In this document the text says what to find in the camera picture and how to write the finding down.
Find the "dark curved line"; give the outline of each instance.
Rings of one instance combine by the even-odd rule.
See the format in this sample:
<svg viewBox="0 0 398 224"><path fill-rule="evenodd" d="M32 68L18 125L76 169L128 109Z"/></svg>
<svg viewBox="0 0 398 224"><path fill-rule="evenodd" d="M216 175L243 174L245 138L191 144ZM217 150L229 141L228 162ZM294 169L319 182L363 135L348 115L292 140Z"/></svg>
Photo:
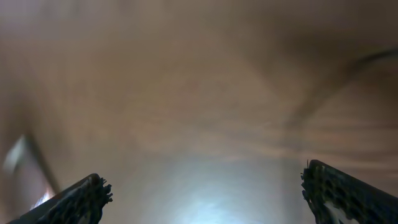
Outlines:
<svg viewBox="0 0 398 224"><path fill-rule="evenodd" d="M381 51L365 56L344 67L341 71L344 75L332 74L318 84L286 122L286 132L282 138L282 144L291 149L289 157L292 158L293 156L295 158L302 152L302 131L305 123L331 96L357 79L359 72L364 68L380 60L395 57L398 57L398 49ZM283 204L285 211L291 213L291 215L286 216L286 224L302 220L302 211L299 207L302 196L300 191L297 190L298 186L291 184L292 182L295 183L294 180L300 177L299 173L301 170L300 161L297 159L282 160L282 190L285 196Z"/></svg>
<svg viewBox="0 0 398 224"><path fill-rule="evenodd" d="M42 152L40 151L39 145L37 144L35 138L31 133L28 133L25 135L25 139L26 139L26 144L29 147L29 151L31 152L36 162L38 163L40 170L43 172L44 177L49 182L53 192L55 194L60 193L61 188L57 182L57 179L55 178L53 172L50 169L50 166L48 165Z"/></svg>

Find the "brown wooden surface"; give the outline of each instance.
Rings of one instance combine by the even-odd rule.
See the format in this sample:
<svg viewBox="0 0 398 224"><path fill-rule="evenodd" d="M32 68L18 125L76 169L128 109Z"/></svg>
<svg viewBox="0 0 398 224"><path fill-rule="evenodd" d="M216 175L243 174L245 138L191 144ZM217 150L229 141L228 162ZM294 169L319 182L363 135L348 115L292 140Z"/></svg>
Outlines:
<svg viewBox="0 0 398 224"><path fill-rule="evenodd" d="M307 159L398 195L396 61L302 109L397 44L396 2L0 3L2 153L28 131L62 188L99 173L103 223L313 223Z"/></svg>

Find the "beige surface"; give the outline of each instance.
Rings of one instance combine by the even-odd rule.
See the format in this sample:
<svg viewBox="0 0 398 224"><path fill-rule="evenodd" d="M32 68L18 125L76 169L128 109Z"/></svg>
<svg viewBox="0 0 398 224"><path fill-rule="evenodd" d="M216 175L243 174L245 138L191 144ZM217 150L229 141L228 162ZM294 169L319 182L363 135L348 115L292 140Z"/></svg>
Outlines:
<svg viewBox="0 0 398 224"><path fill-rule="evenodd" d="M31 131L62 187L108 179L102 223L313 223L307 159L398 195L395 61L299 109L395 46L394 16L387 1L1 0L2 148Z"/></svg>

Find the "bright light spot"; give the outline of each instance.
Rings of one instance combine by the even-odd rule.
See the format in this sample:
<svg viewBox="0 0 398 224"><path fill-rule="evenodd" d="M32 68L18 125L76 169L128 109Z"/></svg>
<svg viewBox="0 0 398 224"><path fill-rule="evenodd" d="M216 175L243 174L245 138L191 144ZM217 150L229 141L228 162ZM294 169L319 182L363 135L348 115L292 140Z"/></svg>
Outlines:
<svg viewBox="0 0 398 224"><path fill-rule="evenodd" d="M359 224L359 222L356 221L355 219L351 220L347 219L345 212L343 210L335 208L332 202L326 202L324 205L326 206L326 208L329 209L336 224L340 224L339 221L341 221L344 224Z"/></svg>
<svg viewBox="0 0 398 224"><path fill-rule="evenodd" d="M248 224L244 217L232 212L221 197L191 200L177 217L176 223L184 224Z"/></svg>
<svg viewBox="0 0 398 224"><path fill-rule="evenodd" d="M46 192L44 193L43 197L41 197L35 205L33 205L30 209L34 209L35 207L38 207L39 205L43 204L46 202L48 199L52 198L53 194L51 194L50 190L47 189Z"/></svg>

